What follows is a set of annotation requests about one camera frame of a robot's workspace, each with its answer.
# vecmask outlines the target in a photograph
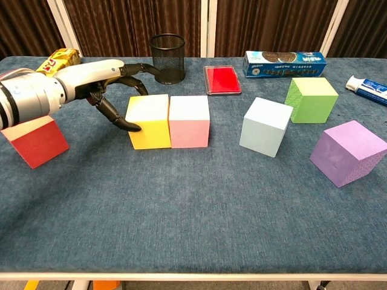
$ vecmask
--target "robotic hand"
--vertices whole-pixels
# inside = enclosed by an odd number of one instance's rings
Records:
[[[127,122],[103,93],[108,84],[122,83],[147,95],[144,84],[132,76],[139,72],[157,75],[159,70],[146,63],[125,65],[111,59],[68,66],[54,77],[30,69],[10,71],[0,76],[0,130],[52,114],[73,100],[87,99],[120,129],[138,132],[141,127]]]

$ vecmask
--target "yellow cube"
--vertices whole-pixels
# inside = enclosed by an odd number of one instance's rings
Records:
[[[130,98],[125,119],[141,127],[140,132],[129,132],[134,149],[171,148],[168,110],[168,95]]]

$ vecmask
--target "cookie box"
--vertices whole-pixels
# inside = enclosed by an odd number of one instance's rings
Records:
[[[245,77],[319,77],[326,64],[320,52],[246,51],[243,72]]]

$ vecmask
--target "pink cube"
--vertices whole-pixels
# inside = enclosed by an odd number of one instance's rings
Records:
[[[172,148],[207,147],[210,111],[206,95],[172,96],[169,131]]]
[[[387,143],[357,121],[323,132],[310,160],[337,187],[365,175],[387,154]]]

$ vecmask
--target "table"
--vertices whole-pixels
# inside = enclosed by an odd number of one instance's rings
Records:
[[[0,72],[44,60],[9,57]],[[290,78],[245,79],[240,57],[186,58],[177,85],[136,77],[150,94],[203,95],[204,65],[233,65],[242,87],[209,97],[208,148],[133,150],[85,100],[53,115],[70,150],[35,170],[0,138],[0,279],[387,280],[387,159],[343,188],[309,161],[322,131],[350,120],[387,140],[386,107],[345,89],[353,74],[386,83],[387,60],[328,59],[328,121],[290,122],[276,158],[239,136],[254,98],[283,103]],[[136,94],[112,85],[106,98],[124,114]]]

